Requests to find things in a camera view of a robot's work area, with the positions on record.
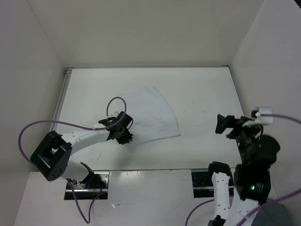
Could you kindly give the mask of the white skirt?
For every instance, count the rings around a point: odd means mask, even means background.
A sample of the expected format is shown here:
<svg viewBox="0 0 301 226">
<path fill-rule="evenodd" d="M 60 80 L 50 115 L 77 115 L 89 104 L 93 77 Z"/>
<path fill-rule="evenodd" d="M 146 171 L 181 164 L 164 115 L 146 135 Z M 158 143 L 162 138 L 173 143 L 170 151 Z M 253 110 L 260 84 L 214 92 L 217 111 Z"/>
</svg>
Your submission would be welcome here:
<svg viewBox="0 0 301 226">
<path fill-rule="evenodd" d="M 125 100 L 126 113 L 134 120 L 129 129 L 133 134 L 130 146 L 181 135 L 176 115 L 154 86 L 119 93 L 117 96 Z"/>
</svg>

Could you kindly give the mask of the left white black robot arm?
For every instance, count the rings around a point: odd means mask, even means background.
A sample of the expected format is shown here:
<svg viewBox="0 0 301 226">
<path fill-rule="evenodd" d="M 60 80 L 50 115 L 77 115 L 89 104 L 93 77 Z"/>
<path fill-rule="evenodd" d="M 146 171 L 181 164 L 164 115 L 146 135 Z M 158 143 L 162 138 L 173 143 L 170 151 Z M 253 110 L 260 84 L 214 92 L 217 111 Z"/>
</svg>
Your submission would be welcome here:
<svg viewBox="0 0 301 226">
<path fill-rule="evenodd" d="M 51 131 L 45 135 L 30 157 L 31 163 L 47 181 L 60 177 L 76 180 L 83 188 L 89 188 L 94 182 L 95 173 L 83 162 L 74 162 L 70 157 L 89 146 L 116 140 L 120 145 L 133 140 L 128 126 L 133 118 L 121 111 L 117 117 L 98 121 L 87 129 L 58 134 Z"/>
</svg>

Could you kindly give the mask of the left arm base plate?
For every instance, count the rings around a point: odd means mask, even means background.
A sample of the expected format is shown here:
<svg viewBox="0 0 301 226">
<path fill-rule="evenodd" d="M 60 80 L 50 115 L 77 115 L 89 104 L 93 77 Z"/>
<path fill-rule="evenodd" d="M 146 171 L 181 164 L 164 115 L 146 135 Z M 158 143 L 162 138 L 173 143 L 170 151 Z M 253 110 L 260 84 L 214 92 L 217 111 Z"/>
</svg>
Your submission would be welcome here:
<svg viewBox="0 0 301 226">
<path fill-rule="evenodd" d="M 96 180 L 89 182 L 88 185 L 76 180 L 71 180 L 76 198 L 78 200 L 98 200 L 108 199 L 109 176 L 108 171 L 95 171 Z"/>
</svg>

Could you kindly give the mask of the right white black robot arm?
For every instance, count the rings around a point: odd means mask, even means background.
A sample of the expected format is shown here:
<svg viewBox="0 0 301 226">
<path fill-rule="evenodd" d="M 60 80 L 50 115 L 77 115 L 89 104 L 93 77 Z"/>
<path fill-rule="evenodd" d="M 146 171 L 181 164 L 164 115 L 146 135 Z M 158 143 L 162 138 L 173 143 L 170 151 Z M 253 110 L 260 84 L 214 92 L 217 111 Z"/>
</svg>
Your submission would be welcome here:
<svg viewBox="0 0 301 226">
<path fill-rule="evenodd" d="M 280 151 L 279 143 L 263 133 L 263 127 L 272 123 L 272 116 L 261 110 L 253 111 L 251 118 L 217 115 L 215 133 L 231 129 L 226 137 L 236 141 L 241 163 L 233 173 L 226 163 L 209 164 L 206 179 L 214 188 L 210 226 L 250 226 L 266 203 L 271 190 L 269 170 Z"/>
</svg>

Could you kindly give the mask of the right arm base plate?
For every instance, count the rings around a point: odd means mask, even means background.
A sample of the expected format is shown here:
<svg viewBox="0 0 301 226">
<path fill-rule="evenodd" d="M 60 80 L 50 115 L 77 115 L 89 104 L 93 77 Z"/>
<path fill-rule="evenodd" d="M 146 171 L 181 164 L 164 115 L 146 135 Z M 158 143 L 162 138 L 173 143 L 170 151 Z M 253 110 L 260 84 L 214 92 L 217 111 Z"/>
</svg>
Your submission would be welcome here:
<svg viewBox="0 0 301 226">
<path fill-rule="evenodd" d="M 234 195 L 234 182 L 230 170 L 227 173 L 214 172 L 208 169 L 191 171 L 194 198 L 214 197 L 214 189 L 229 189 L 229 195 Z"/>
</svg>

